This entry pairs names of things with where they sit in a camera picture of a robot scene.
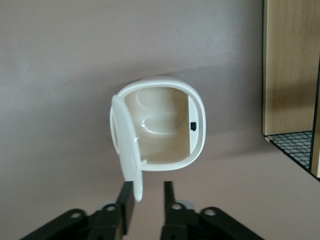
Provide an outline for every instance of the wooden cabinet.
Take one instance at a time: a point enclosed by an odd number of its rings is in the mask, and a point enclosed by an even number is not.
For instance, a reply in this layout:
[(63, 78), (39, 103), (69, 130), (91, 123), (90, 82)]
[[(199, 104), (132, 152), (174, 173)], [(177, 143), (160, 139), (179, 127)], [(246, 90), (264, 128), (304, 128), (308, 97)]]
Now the wooden cabinet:
[(265, 0), (263, 27), (263, 134), (311, 131), (320, 0)]

